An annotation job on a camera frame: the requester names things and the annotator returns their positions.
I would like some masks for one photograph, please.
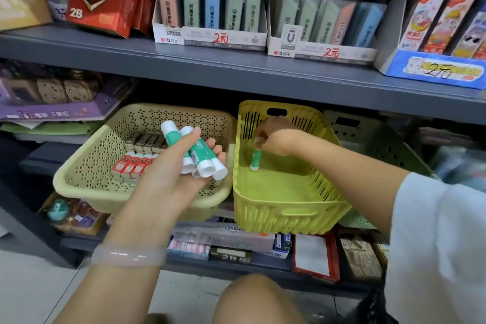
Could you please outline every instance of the white sleeve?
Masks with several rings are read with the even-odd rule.
[[[486,194],[416,173],[405,178],[385,296],[400,324],[486,322]]]

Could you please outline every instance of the tiled floor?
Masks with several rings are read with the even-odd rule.
[[[0,251],[2,324],[51,324],[84,278],[88,267],[88,260],[78,270],[70,270],[54,267],[38,257]],[[229,283],[161,271],[150,312],[166,313],[173,318],[174,324],[209,324],[219,296]],[[294,300],[298,297],[298,305],[305,302],[309,307],[311,304],[317,313],[312,322],[337,324],[338,316],[344,316],[357,304],[356,300],[339,297],[288,292]]]

